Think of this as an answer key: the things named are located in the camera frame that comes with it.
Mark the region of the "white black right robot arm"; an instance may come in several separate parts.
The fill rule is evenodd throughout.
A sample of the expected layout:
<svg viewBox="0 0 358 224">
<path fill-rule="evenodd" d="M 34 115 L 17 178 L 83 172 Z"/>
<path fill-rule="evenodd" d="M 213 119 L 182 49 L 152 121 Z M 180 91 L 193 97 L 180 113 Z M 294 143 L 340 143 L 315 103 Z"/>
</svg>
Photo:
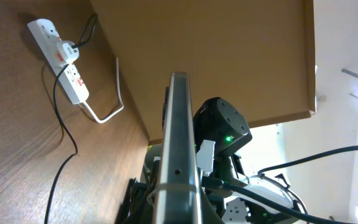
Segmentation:
<svg viewBox="0 0 358 224">
<path fill-rule="evenodd" d="M 193 117 L 197 163 L 203 171 L 205 223 L 295 223 L 307 209 L 287 182 L 245 173 L 238 150 L 250 143 L 247 121 L 228 101 L 206 100 Z"/>
</svg>

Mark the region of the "white USB charger adapter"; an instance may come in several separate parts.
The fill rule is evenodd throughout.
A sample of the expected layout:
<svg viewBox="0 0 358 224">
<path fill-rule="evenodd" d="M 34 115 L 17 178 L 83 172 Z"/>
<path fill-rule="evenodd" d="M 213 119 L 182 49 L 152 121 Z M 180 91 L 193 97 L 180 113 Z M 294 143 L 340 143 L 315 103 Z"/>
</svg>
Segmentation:
<svg viewBox="0 0 358 224">
<path fill-rule="evenodd" d="M 55 50 L 56 64 L 63 67 L 64 65 L 73 63 L 80 56 L 78 48 L 72 41 L 64 40 L 56 43 Z"/>
</svg>

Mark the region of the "white power strip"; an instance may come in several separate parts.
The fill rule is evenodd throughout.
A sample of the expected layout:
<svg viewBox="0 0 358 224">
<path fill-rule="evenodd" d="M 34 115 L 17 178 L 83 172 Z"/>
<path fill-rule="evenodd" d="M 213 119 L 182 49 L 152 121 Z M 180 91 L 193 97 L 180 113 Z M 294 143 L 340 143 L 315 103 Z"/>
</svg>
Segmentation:
<svg viewBox="0 0 358 224">
<path fill-rule="evenodd" d="M 80 56 L 70 40 L 62 40 L 52 21 L 37 19 L 27 24 L 72 104 L 85 102 L 89 91 L 74 65 Z"/>
</svg>

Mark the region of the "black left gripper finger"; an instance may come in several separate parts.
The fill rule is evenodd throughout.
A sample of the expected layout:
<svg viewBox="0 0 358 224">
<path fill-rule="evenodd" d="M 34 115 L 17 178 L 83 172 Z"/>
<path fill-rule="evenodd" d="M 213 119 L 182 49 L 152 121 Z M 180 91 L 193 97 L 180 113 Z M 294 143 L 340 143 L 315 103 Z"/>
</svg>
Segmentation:
<svg viewBox="0 0 358 224">
<path fill-rule="evenodd" d="M 155 177 L 148 184 L 130 179 L 115 224 L 151 224 L 153 202 L 149 203 L 147 197 L 152 195 L 156 183 Z"/>
</svg>

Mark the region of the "black Galaxy smartphone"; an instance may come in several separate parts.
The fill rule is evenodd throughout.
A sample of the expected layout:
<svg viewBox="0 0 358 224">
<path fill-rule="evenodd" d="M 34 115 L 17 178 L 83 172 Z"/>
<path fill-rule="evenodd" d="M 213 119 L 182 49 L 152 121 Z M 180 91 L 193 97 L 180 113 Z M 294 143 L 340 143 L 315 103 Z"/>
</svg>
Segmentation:
<svg viewBox="0 0 358 224">
<path fill-rule="evenodd" d="M 163 127 L 153 223 L 201 223 L 200 179 L 196 165 L 190 79 L 170 77 Z"/>
</svg>

